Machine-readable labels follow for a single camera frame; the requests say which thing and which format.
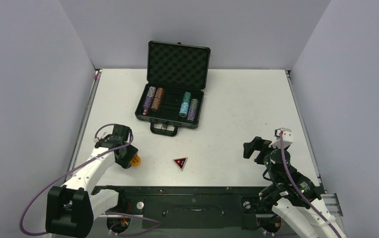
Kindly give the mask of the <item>yellow round button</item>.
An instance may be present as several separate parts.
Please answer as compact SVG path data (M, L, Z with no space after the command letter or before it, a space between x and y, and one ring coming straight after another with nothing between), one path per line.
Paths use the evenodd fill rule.
M135 155L131 160L130 160L130 165L131 166L138 166L141 164L141 158L138 155Z

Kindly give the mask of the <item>triangular all-in button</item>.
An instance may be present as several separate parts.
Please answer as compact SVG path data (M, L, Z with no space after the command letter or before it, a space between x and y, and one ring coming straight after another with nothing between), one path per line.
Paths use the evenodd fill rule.
M188 158L187 157L184 157L184 158L177 158L177 159L173 159L172 161L177 165L177 167L183 171L184 170L184 167L186 165L186 162L187 162Z

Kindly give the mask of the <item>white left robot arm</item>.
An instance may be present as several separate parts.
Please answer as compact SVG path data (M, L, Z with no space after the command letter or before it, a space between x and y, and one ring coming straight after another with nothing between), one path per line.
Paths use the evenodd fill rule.
M113 164L127 169L138 149L131 145L132 129L114 124L111 133L95 138L89 158L73 170L73 176L61 186L53 186L47 195L46 231L50 234L85 238L94 220L108 209L121 213L127 199L117 191L105 191L94 198L91 193Z

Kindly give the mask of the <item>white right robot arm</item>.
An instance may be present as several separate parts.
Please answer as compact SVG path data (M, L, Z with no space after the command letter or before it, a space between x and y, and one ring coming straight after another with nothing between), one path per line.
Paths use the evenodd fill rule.
M243 144L245 159L259 152L255 162L265 166L263 177L271 182L259 192L256 207L280 217L301 238L344 238L322 197L323 188L291 165L288 148L294 142L293 132L278 128L274 136L275 141L256 136Z

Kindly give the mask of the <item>brown chip stack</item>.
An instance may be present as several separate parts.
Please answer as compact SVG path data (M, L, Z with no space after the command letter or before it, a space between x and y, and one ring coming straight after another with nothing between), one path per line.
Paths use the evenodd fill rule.
M152 112L157 112L160 108L162 100L160 98L154 98L150 110Z

